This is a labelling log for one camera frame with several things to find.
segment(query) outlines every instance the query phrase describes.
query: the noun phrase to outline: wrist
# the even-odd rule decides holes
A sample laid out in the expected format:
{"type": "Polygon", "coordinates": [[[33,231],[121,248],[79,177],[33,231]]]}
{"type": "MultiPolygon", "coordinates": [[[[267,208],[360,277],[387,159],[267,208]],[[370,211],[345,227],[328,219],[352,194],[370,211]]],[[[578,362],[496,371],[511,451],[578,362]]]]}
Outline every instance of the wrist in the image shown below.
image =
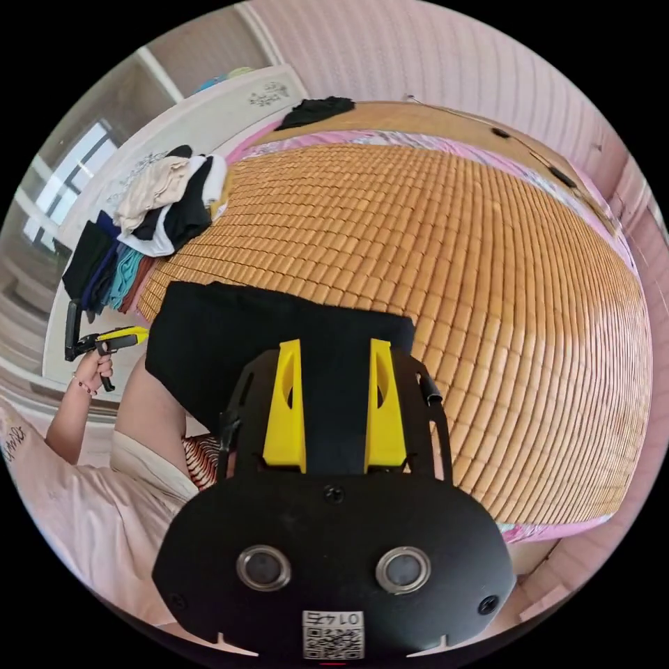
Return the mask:
{"type": "Polygon", "coordinates": [[[93,388],[91,388],[91,386],[86,381],[82,381],[79,376],[77,376],[76,372],[72,375],[72,380],[70,381],[68,390],[80,395],[81,397],[87,397],[89,401],[98,394],[97,391],[93,390],[93,388]]]}

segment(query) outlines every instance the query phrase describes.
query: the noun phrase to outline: woven bamboo mat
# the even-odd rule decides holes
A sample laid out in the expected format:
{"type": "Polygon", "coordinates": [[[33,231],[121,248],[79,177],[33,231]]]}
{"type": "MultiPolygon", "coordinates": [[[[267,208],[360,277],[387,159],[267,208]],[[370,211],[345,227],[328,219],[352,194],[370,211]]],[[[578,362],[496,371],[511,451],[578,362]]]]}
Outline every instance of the woven bamboo mat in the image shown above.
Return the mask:
{"type": "Polygon", "coordinates": [[[509,174],[414,148],[312,146],[233,173],[225,214],[158,263],[148,321],[174,280],[407,314],[445,394],[458,486],[504,523],[617,510],[649,411],[647,314],[583,220],[509,174]]]}
{"type": "Polygon", "coordinates": [[[522,141],[499,137],[491,132],[490,123],[490,120],[482,117],[465,118],[449,113],[446,107],[429,107],[417,102],[356,102],[355,109],[350,112],[337,114],[325,121],[304,125],[301,128],[270,132],[257,139],[253,146],[327,130],[396,130],[446,137],[511,158],[521,165],[534,169],[544,178],[570,192],[570,189],[548,170],[545,163],[554,165],[577,184],[576,189],[581,199],[594,211],[601,213],[599,205],[590,195],[569,161],[540,141],[495,121],[496,127],[506,130],[512,137],[517,137],[522,141]],[[542,160],[538,160],[532,153],[540,156],[542,160]]]}

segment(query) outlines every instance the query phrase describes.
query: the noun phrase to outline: person's hand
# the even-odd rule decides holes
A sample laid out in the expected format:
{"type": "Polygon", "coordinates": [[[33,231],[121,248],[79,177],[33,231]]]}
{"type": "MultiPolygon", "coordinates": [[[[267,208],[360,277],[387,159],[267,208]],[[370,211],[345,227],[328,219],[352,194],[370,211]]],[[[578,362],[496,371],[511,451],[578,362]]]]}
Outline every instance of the person's hand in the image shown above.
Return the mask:
{"type": "Polygon", "coordinates": [[[97,392],[102,385],[102,377],[110,377],[112,370],[112,357],[100,355],[97,350],[89,351],[79,363],[75,377],[85,384],[91,392],[97,392]]]}

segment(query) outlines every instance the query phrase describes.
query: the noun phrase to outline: camera lens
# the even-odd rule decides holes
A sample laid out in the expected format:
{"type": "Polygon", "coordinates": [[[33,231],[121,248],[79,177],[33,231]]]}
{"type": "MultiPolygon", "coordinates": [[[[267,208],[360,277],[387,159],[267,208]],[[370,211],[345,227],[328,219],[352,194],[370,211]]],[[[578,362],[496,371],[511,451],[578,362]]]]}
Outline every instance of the camera lens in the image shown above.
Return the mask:
{"type": "Polygon", "coordinates": [[[237,575],[242,583],[261,592],[280,590],[291,579],[286,556],[272,546],[251,546],[237,558],[237,575]]]}
{"type": "Polygon", "coordinates": [[[415,592],[430,577],[430,560],[418,548],[401,546],[388,551],[376,565],[376,580],[390,594],[415,592]]]}

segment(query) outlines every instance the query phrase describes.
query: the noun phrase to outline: label sticker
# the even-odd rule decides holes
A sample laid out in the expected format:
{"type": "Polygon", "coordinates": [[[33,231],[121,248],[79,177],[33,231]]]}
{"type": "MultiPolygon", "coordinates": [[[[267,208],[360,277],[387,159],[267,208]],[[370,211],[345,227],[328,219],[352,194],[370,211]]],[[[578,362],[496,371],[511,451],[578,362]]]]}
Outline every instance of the label sticker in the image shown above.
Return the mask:
{"type": "Polygon", "coordinates": [[[302,639],[306,660],[362,660],[362,611],[303,611],[302,639]]]}

